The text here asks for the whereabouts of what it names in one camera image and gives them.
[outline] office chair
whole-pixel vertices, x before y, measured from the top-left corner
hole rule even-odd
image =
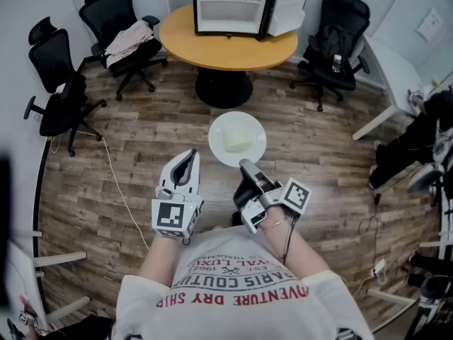
[[[69,154],[75,156],[72,149],[77,128],[83,125],[86,131],[102,140],[99,132],[88,125],[84,118],[98,106],[106,107],[107,103],[100,100],[94,104],[86,103],[85,77],[78,74],[72,67],[69,51],[69,37],[65,29],[56,29],[50,23],[50,17],[36,24],[28,36],[28,42],[33,47],[28,56],[35,66],[45,90],[52,94],[46,108],[34,104],[35,96],[28,102],[23,119],[27,120],[31,111],[42,114],[40,135],[56,136],[71,129],[69,138]],[[54,93],[57,87],[65,84],[63,92]]]
[[[318,111],[323,111],[322,97],[323,88],[326,87],[337,95],[338,101],[343,100],[343,95],[338,89],[346,91],[355,90],[354,74],[363,69],[369,74],[369,67],[366,60],[359,56],[359,64],[353,69],[350,66],[348,58],[351,56],[357,41],[368,28],[369,25],[369,7],[360,0],[323,0],[321,7],[321,22],[319,24],[318,33],[309,36],[309,46],[304,53],[304,58],[308,62],[301,61],[297,67],[309,71],[310,77],[292,81],[289,86],[293,89],[296,84],[316,85],[318,90]],[[326,59],[321,54],[321,43],[325,27],[338,26],[346,30],[350,35],[350,49],[347,52],[347,57],[342,57],[343,70],[335,73],[332,70],[333,59]]]
[[[106,68],[105,49],[120,31],[128,29],[137,21],[132,7],[132,0],[85,0],[85,5],[80,9],[79,15],[98,40],[91,47],[91,53]],[[146,21],[151,29],[159,23],[159,19],[154,16],[145,16],[142,20]],[[145,81],[148,85],[148,91],[154,92],[156,90],[142,69],[158,63],[166,67],[168,62],[165,58],[149,61],[161,48],[162,44],[156,38],[151,39],[140,44],[138,49],[131,55],[109,66],[109,70],[114,77],[127,73],[116,91],[117,100],[122,100],[121,91],[134,74],[138,74]]]

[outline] mini refrigerator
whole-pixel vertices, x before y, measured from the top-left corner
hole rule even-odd
[[[196,34],[246,35],[262,40],[298,29],[305,0],[193,0]]]

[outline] chair seat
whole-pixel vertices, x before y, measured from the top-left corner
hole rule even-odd
[[[141,69],[161,48],[161,42],[155,38],[143,42],[131,55],[109,66],[109,70],[113,73],[114,77],[117,77],[134,70],[135,67]]]
[[[345,72],[335,73],[332,70],[332,64],[315,63],[311,67],[313,76],[320,80],[325,86],[346,91],[355,90],[355,78],[349,63],[345,64]]]
[[[80,107],[86,99],[62,103],[58,98],[59,94],[53,94],[47,102],[40,126],[41,136],[60,135],[79,122]]]

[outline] white plate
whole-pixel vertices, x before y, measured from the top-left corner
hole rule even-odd
[[[242,152],[226,152],[223,133],[227,130],[247,130],[253,138],[253,144]],[[242,159],[257,162],[266,150],[266,133],[256,118],[244,112],[228,112],[217,117],[210,127],[208,136],[210,149],[214,156],[225,165],[239,167]]]

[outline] pink cloth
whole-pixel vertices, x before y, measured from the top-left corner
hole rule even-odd
[[[108,55],[107,67],[131,55],[140,44],[153,38],[153,30],[143,20],[132,24],[127,30],[120,31],[105,50],[105,54]]]

